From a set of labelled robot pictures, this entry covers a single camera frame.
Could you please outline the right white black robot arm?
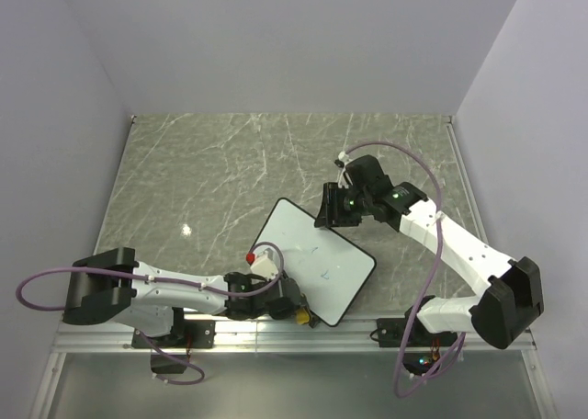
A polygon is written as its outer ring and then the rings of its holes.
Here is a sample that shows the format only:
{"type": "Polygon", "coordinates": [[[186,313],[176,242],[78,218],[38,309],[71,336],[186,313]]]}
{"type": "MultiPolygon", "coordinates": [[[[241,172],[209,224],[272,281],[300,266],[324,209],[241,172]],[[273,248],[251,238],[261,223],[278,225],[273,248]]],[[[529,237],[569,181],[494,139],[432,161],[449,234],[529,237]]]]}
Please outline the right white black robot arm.
{"type": "Polygon", "coordinates": [[[515,260],[452,221],[414,185],[403,182],[380,191],[324,184],[317,228],[356,227],[365,216],[388,224],[440,256],[471,288],[467,298],[426,296],[406,314],[408,339],[426,345],[437,334],[475,333],[505,349],[544,311],[538,265],[515,260]]]}

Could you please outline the yellow black whiteboard eraser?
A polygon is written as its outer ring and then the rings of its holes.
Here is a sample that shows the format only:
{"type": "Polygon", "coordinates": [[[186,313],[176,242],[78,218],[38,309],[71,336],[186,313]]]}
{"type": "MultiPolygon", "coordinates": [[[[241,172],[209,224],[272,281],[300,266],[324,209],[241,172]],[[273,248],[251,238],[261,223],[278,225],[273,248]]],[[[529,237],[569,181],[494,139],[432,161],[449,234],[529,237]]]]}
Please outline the yellow black whiteboard eraser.
{"type": "Polygon", "coordinates": [[[311,322],[311,314],[306,309],[299,309],[295,315],[296,323],[298,325],[306,325],[311,322]]]}

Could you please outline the white whiteboard black frame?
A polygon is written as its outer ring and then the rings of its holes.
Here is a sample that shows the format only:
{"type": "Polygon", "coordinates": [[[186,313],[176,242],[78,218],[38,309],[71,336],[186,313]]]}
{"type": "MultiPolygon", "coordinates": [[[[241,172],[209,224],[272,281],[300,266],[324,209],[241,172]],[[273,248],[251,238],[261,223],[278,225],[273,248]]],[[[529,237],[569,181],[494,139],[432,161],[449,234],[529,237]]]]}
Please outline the white whiteboard black frame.
{"type": "Polygon", "coordinates": [[[274,244],[286,274],[307,298],[311,312],[330,327],[342,321],[376,268],[375,257],[343,235],[314,226],[313,216],[288,198],[279,198],[254,240],[274,244]]]}

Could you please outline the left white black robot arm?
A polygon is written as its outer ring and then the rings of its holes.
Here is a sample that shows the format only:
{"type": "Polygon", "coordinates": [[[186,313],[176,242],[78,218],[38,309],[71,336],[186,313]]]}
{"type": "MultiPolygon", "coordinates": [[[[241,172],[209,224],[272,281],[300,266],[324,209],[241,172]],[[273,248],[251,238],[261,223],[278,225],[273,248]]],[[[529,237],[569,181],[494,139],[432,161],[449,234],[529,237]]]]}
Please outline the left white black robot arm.
{"type": "Polygon", "coordinates": [[[248,321],[268,316],[314,326],[317,318],[273,243],[247,253],[248,271],[192,276],[139,262],[123,247],[76,261],[62,319],[70,325],[106,322],[132,327],[165,347],[186,336],[185,312],[248,321]]]}

